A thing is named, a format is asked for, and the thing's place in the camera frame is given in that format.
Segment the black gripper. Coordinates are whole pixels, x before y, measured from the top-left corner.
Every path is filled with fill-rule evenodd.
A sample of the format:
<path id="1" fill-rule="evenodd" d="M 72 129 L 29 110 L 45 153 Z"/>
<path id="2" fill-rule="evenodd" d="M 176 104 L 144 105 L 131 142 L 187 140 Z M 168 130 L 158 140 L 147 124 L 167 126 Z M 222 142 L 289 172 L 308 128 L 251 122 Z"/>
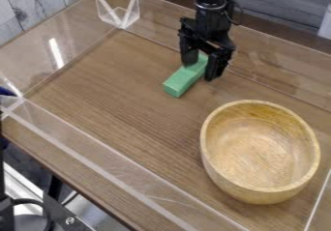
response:
<path id="1" fill-rule="evenodd" d="M 180 61 L 184 67 L 190 67 L 198 62 L 199 51 L 207 55 L 205 81 L 211 81 L 222 75 L 235 50 L 229 37 L 231 11 L 233 5 L 229 2 L 218 5 L 198 3 L 195 16 L 179 18 Z"/>

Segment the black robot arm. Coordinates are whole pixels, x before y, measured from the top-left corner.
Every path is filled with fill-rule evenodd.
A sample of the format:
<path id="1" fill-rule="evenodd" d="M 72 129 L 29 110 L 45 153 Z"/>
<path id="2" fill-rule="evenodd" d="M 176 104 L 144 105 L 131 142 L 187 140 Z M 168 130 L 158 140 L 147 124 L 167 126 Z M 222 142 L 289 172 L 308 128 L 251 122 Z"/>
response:
<path id="1" fill-rule="evenodd" d="M 222 75 L 237 49 L 229 37 L 234 4 L 234 0 L 195 0 L 195 17 L 179 18 L 180 61 L 191 67 L 199 52 L 206 54 L 205 81 Z"/>

